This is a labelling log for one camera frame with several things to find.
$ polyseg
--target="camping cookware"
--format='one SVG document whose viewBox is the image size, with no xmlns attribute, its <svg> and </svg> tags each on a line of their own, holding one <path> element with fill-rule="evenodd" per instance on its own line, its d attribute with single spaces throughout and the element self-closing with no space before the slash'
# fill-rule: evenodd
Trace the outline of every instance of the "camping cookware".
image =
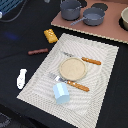
<svg viewBox="0 0 128 128">
<path fill-rule="evenodd" d="M 102 9 L 95 7 L 88 8 L 83 12 L 83 18 L 71 23 L 71 25 L 75 25 L 82 20 L 90 26 L 100 25 L 103 22 L 104 16 L 105 12 Z"/>
<path fill-rule="evenodd" d="M 80 16 L 81 3 L 77 0 L 65 0 L 60 4 L 61 16 L 66 20 L 75 20 Z"/>
<path fill-rule="evenodd" d="M 89 62 L 89 63 L 101 65 L 101 62 L 100 62 L 100 61 L 97 61 L 97 60 L 92 60 L 92 59 L 88 59 L 88 58 L 85 58 L 85 57 L 80 57 L 80 56 L 72 55 L 72 54 L 69 54 L 69 53 L 66 53 L 66 52 L 62 52 L 62 53 L 65 54 L 65 55 L 67 55 L 67 56 L 70 56 L 70 57 L 77 57 L 77 58 L 80 58 L 80 59 L 82 59 L 83 61 L 86 61 L 86 62 Z"/>
<path fill-rule="evenodd" d="M 57 76 L 57 75 L 55 75 L 55 74 L 53 74 L 53 73 L 49 73 L 48 76 L 49 76 L 49 78 L 51 78 L 51 79 L 53 79 L 53 80 L 55 80 L 55 81 L 65 82 L 65 83 L 67 83 L 67 84 L 69 84 L 69 85 L 71 85 L 71 86 L 74 86 L 74 87 L 76 87 L 76 88 L 78 88 L 78 89 L 81 89 L 81 90 L 83 90 L 83 91 L 86 91 L 86 92 L 89 91 L 89 88 L 88 88 L 88 87 L 85 87 L 85 86 L 83 86 L 83 85 L 77 84 L 77 83 L 72 82 L 72 81 L 69 81 L 69 80 L 66 81 L 66 80 L 62 79 L 60 76 Z"/>
<path fill-rule="evenodd" d="M 123 19 L 124 27 L 128 30 L 128 7 L 122 11 L 121 17 Z"/>
</svg>

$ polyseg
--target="cutlery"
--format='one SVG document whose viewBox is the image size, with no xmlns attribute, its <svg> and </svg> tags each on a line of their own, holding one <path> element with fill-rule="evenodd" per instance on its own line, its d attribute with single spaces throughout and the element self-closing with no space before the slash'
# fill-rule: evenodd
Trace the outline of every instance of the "cutlery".
<svg viewBox="0 0 128 128">
<path fill-rule="evenodd" d="M 53 74 L 53 73 L 49 73 L 49 74 L 48 74 L 48 77 L 51 78 L 51 79 L 53 79 L 53 80 L 55 80 L 55 81 L 65 82 L 65 83 L 67 83 L 67 84 L 69 84 L 69 85 L 71 85 L 71 86 L 73 86 L 73 87 L 76 87 L 76 88 L 78 88 L 78 89 L 81 89 L 81 90 L 83 90 L 83 91 L 86 91 L 86 92 L 89 91 L 89 88 L 88 88 L 88 87 L 85 87 L 85 86 L 83 86 L 83 85 L 77 84 L 77 83 L 72 82 L 72 81 L 69 81 L 69 80 L 64 80 L 64 79 L 61 78 L 60 76 L 57 76 L 57 75 L 55 75 L 55 74 Z"/>
<path fill-rule="evenodd" d="M 67 55 L 67 56 L 70 56 L 70 57 L 77 57 L 77 58 L 82 59 L 83 61 L 86 61 L 86 62 L 89 62 L 89 63 L 93 63 L 93 64 L 97 64 L 97 65 L 101 65 L 101 62 L 97 61 L 97 60 L 92 60 L 92 59 L 88 59 L 88 58 L 85 58 L 85 57 L 80 57 L 80 56 L 72 55 L 72 54 L 69 54 L 69 53 L 66 53 L 66 52 L 63 52 L 63 51 L 61 51 L 61 52 L 63 54 L 65 54 L 65 55 Z"/>
</svg>

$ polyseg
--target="wooden handle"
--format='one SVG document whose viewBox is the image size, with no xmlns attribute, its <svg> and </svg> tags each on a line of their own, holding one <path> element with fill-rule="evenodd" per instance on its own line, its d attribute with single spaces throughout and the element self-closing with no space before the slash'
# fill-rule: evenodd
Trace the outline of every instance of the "wooden handle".
<svg viewBox="0 0 128 128">
<path fill-rule="evenodd" d="M 89 88 L 88 88 L 88 87 L 85 87 L 85 86 L 83 86 L 83 85 L 77 84 L 77 83 L 72 82 L 72 81 L 68 81 L 67 84 L 69 84 L 69 85 L 71 85 L 71 86 L 74 86 L 74 87 L 76 87 L 76 88 L 79 88 L 79 89 L 81 89 L 81 90 L 83 90 L 83 91 L 86 91 L 86 92 L 89 91 Z"/>
<path fill-rule="evenodd" d="M 87 61 L 87 62 L 89 62 L 89 63 L 101 65 L 101 62 L 100 62 L 100 61 L 97 61 L 97 60 L 92 60 L 92 59 L 88 59 L 88 58 L 85 58 L 85 57 L 82 57 L 82 60 L 83 60 L 83 61 Z"/>
</svg>

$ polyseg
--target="black tabletop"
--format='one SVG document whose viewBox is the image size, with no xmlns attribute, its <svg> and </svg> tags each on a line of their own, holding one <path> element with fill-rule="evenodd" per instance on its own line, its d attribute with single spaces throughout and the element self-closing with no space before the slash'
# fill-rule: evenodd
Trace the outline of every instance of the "black tabletop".
<svg viewBox="0 0 128 128">
<path fill-rule="evenodd" d="M 128 44 L 102 39 L 83 33 L 51 26 L 60 11 L 61 0 L 29 0 L 20 16 L 9 23 L 0 22 L 0 104 L 14 112 L 35 119 L 50 128 L 75 128 L 16 97 L 20 69 L 27 69 L 26 82 L 33 76 L 48 53 L 29 56 L 28 51 L 48 48 L 44 31 L 53 29 L 58 38 L 63 33 L 118 46 L 119 50 L 110 76 L 96 128 L 128 128 Z M 20 5 L 3 19 L 12 18 Z"/>
</svg>

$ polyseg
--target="wooden-handled knife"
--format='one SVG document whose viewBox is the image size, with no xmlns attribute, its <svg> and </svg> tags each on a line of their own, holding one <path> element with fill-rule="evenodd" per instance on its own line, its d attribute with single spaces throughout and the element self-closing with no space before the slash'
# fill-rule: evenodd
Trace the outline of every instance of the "wooden-handled knife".
<svg viewBox="0 0 128 128">
<path fill-rule="evenodd" d="M 69 53 L 66 53 L 66 52 L 63 52 L 63 51 L 61 51 L 61 52 L 63 54 L 65 54 L 65 55 L 67 55 L 67 56 L 70 56 L 70 57 L 77 57 L 77 58 L 82 59 L 83 61 L 86 61 L 86 62 L 89 62 L 89 63 L 93 63 L 93 64 L 97 64 L 97 65 L 101 65 L 101 62 L 100 61 L 97 61 L 97 60 L 92 60 L 92 59 L 85 58 L 85 57 L 79 57 L 79 56 L 72 55 L 72 54 L 69 54 Z"/>
</svg>

